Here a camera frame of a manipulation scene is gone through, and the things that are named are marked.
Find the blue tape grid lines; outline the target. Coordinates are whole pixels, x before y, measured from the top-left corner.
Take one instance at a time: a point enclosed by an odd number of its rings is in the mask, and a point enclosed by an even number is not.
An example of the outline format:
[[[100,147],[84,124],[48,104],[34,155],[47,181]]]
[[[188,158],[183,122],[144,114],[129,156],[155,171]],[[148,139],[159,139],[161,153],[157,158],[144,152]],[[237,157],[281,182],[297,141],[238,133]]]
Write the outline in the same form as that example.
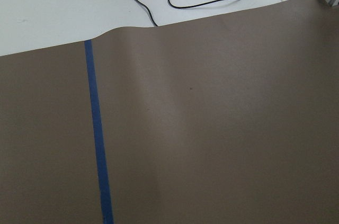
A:
[[[102,219],[103,223],[114,223],[92,41],[84,41],[84,47],[91,101],[92,124]]]

